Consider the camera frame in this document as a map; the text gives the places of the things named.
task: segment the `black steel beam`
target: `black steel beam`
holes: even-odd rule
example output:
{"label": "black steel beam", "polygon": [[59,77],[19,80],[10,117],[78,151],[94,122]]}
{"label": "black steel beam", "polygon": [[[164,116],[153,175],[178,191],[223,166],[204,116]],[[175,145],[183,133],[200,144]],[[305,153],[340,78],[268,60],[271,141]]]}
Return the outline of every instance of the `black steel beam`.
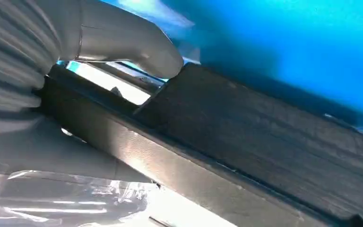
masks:
{"label": "black steel beam", "polygon": [[191,144],[139,123],[120,97],[54,68],[43,111],[97,149],[241,227],[320,227],[348,224],[208,158]]}

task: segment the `black metal bar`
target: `black metal bar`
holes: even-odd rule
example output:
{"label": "black metal bar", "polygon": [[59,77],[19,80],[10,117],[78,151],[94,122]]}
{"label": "black metal bar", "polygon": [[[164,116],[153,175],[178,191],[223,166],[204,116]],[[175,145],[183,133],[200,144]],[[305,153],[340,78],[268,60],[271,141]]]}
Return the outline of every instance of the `black metal bar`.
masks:
{"label": "black metal bar", "polygon": [[88,62],[87,64],[150,95],[155,93],[164,84],[160,79],[117,62],[111,62],[111,65],[102,62]]}
{"label": "black metal bar", "polygon": [[[83,86],[78,80],[65,73],[46,78],[40,92],[44,112],[74,135],[154,181],[241,227],[320,227],[339,223],[149,129],[134,120],[129,111],[123,111],[119,103],[94,101],[85,89],[75,89]],[[100,87],[94,89],[104,92]]]}
{"label": "black metal bar", "polygon": [[363,218],[363,135],[186,65],[143,124],[324,215]]}

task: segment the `blue surface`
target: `blue surface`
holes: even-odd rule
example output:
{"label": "blue surface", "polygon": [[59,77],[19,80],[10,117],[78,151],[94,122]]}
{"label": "blue surface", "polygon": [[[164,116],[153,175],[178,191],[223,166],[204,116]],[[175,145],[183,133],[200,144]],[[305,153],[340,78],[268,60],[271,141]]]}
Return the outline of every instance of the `blue surface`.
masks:
{"label": "blue surface", "polygon": [[187,59],[363,130],[363,0],[105,0]]}

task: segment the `clear plastic sheet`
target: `clear plastic sheet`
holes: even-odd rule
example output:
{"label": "clear plastic sheet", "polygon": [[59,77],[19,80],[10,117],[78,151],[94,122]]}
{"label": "clear plastic sheet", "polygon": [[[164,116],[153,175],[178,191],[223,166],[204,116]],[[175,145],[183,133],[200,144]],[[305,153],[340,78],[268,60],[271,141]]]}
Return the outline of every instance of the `clear plastic sheet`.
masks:
{"label": "clear plastic sheet", "polygon": [[0,165],[0,227],[126,227],[149,218],[155,184]]}

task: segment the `plastic wrap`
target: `plastic wrap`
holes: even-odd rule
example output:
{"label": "plastic wrap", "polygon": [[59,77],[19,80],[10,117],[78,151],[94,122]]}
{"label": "plastic wrap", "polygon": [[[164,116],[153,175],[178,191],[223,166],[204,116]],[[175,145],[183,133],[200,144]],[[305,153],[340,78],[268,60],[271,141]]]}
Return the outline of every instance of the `plastic wrap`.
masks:
{"label": "plastic wrap", "polygon": [[147,220],[155,184],[41,171],[5,175],[0,227],[121,227]]}

